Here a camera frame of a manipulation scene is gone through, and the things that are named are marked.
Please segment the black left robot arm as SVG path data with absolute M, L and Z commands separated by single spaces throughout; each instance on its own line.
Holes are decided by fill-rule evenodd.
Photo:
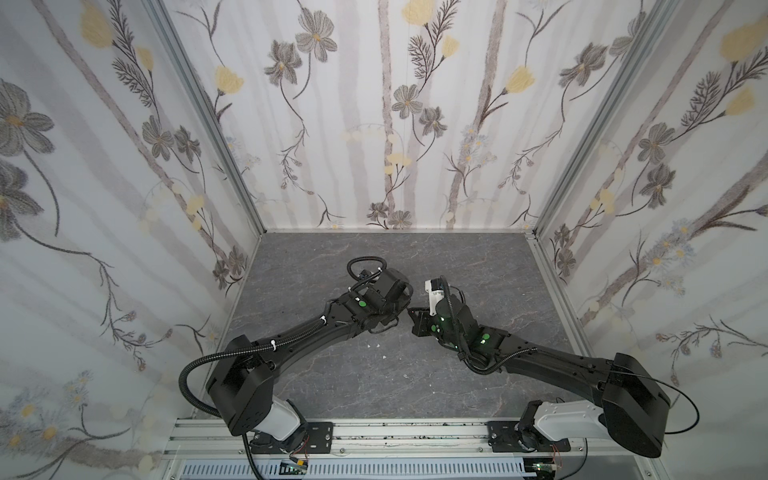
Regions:
M 307 421 L 274 385 L 294 364 L 331 345 L 398 319 L 413 295 L 407 278 L 384 269 L 326 303 L 323 312 L 282 334 L 254 342 L 241 335 L 220 353 L 206 385 L 233 436 L 266 434 L 285 451 L 306 437 Z

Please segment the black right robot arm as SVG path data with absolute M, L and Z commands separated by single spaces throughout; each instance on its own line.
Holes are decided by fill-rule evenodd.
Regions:
M 530 402 L 516 426 L 522 449 L 533 451 L 542 441 L 612 439 L 636 455 L 660 457 L 671 401 L 634 357 L 593 358 L 536 345 L 478 324 L 454 295 L 408 314 L 415 335 L 436 338 L 476 374 L 506 371 L 577 395 L 561 405 Z

